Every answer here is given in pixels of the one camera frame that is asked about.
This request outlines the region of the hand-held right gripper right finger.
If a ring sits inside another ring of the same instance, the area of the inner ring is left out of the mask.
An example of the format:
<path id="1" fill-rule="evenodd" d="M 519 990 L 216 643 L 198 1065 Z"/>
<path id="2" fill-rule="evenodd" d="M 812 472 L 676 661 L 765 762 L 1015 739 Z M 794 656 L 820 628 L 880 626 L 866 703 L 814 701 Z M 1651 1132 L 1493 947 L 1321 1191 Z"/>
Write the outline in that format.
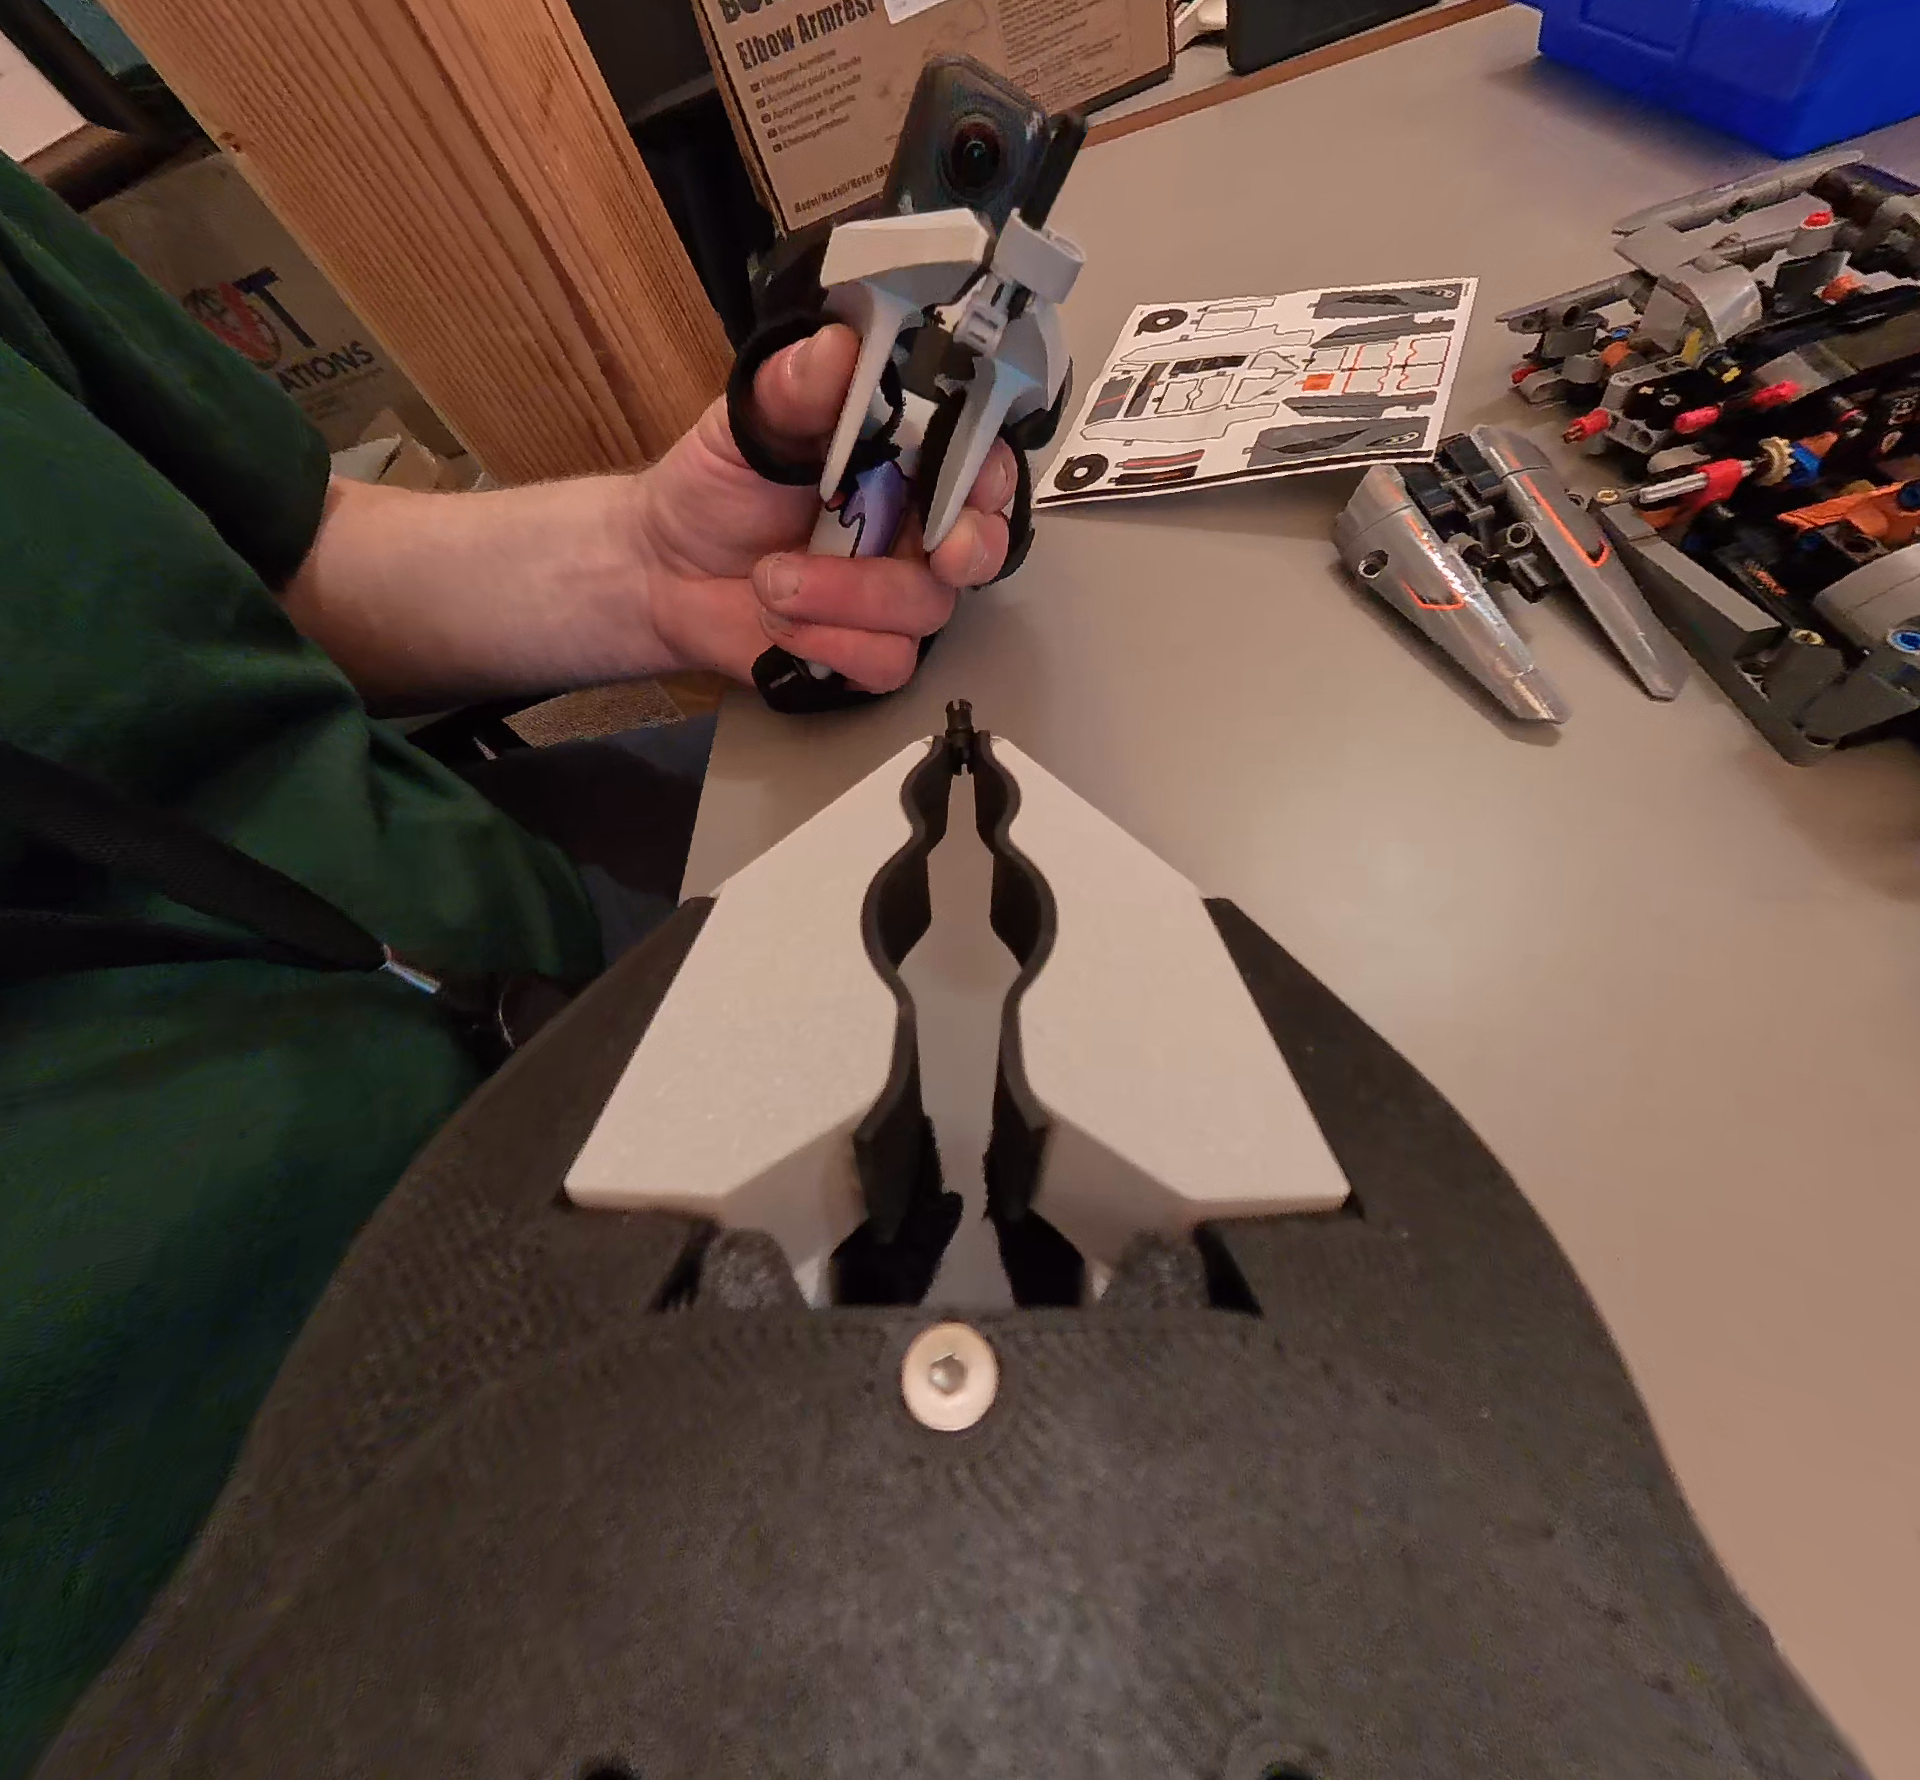
<path id="1" fill-rule="evenodd" d="M 982 1160 L 1017 1299 L 1140 1238 L 1341 1210 L 1338 1165 L 1201 888 L 1000 737 L 974 740 L 991 927 L 1017 960 Z"/>

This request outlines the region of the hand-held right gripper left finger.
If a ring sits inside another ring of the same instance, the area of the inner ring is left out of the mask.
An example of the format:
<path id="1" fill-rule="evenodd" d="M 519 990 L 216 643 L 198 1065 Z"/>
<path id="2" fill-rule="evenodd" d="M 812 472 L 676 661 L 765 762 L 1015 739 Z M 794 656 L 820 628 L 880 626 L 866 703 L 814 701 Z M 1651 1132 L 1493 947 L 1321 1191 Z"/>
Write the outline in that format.
<path id="1" fill-rule="evenodd" d="M 852 1135 L 894 1066 L 897 994 L 863 938 L 874 876 L 910 843 L 902 747 L 720 883 L 565 1178 L 588 1210 L 668 1212 L 778 1242 L 805 1299 L 860 1227 Z"/>

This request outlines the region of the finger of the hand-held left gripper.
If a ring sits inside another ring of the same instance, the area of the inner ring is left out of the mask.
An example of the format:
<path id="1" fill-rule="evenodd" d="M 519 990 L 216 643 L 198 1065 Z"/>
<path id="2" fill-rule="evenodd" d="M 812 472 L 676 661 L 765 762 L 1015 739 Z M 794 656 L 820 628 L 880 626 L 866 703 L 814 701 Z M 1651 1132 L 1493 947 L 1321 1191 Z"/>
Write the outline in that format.
<path id="1" fill-rule="evenodd" d="M 1073 394 L 1073 349 L 1058 307 L 1031 307 L 1023 314 L 1020 367 L 1032 382 L 1020 394 L 1020 441 L 1051 441 Z"/>
<path id="2" fill-rule="evenodd" d="M 986 265 L 996 231 L 972 209 L 871 214 L 828 234 L 820 285 L 868 283 L 901 301 L 954 301 Z"/>

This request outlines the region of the light grey lego connector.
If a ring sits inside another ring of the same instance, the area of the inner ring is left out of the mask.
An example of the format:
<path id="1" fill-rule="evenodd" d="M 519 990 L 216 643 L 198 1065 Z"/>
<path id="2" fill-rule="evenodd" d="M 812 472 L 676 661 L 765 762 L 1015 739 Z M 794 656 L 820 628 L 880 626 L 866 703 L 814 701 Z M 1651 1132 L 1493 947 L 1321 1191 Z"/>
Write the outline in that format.
<path id="1" fill-rule="evenodd" d="M 1037 307 L 1058 309 L 1079 285 L 1084 251 L 1019 211 L 991 238 L 978 281 L 953 307 L 953 336 L 974 360 L 998 355 Z"/>

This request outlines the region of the grey lego fin assembly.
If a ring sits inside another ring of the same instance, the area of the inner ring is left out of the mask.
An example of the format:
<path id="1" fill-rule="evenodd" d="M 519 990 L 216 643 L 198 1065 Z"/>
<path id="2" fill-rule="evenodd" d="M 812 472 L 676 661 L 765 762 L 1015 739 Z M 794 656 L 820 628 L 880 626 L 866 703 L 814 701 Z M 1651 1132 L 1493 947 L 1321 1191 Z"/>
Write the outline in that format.
<path id="1" fill-rule="evenodd" d="M 1358 589 L 1513 720 L 1561 727 L 1571 710 L 1499 591 L 1528 605 L 1571 592 L 1651 698 L 1674 703 L 1686 685 L 1688 656 L 1595 510 L 1516 428 L 1475 426 L 1428 463 L 1375 466 L 1337 516 L 1332 545 Z"/>

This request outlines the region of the lego technic car chassis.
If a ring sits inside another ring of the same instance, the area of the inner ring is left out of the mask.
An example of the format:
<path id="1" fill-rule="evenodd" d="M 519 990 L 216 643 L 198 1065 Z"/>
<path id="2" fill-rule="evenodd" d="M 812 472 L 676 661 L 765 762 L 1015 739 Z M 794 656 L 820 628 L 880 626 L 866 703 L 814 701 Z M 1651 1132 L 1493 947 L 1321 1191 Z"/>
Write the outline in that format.
<path id="1" fill-rule="evenodd" d="M 1792 764 L 1918 704 L 1918 193 L 1847 146 L 1641 209 L 1514 307 L 1656 619 Z"/>

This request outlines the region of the lego sticker sheet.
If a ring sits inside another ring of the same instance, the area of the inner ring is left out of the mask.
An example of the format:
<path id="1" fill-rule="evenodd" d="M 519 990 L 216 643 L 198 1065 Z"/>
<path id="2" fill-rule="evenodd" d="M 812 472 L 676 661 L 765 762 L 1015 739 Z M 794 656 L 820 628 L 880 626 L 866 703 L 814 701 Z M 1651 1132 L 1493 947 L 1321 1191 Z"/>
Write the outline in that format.
<path id="1" fill-rule="evenodd" d="M 1140 305 L 1086 378 L 1039 510 L 1428 463 L 1475 276 Z"/>

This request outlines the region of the wooden pillar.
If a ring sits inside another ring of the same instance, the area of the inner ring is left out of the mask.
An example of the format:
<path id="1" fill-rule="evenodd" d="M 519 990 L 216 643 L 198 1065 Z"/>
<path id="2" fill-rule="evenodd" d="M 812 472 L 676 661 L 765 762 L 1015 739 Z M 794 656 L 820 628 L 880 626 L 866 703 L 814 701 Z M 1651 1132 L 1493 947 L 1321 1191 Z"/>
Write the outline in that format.
<path id="1" fill-rule="evenodd" d="M 566 0 L 105 0 L 505 484 L 656 463 L 723 324 Z"/>

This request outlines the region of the cardboard box red print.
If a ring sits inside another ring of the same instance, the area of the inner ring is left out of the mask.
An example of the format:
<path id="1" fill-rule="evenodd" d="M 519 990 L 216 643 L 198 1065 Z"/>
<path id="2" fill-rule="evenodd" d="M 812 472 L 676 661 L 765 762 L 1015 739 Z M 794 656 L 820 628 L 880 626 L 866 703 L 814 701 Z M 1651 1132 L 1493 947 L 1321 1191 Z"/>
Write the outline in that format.
<path id="1" fill-rule="evenodd" d="M 478 460 L 229 155 L 172 160 L 86 221 L 299 405 L 350 477 L 415 492 L 482 484 Z"/>

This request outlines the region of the blue plastic parts bin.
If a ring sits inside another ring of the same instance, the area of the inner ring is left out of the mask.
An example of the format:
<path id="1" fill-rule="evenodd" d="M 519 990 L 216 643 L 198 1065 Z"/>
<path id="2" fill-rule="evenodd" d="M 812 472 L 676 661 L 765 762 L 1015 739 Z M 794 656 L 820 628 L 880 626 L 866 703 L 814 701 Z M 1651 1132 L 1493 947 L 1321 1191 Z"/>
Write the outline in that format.
<path id="1" fill-rule="evenodd" d="M 1777 159 L 1918 115 L 1918 0 L 1511 0 L 1538 51 Z"/>

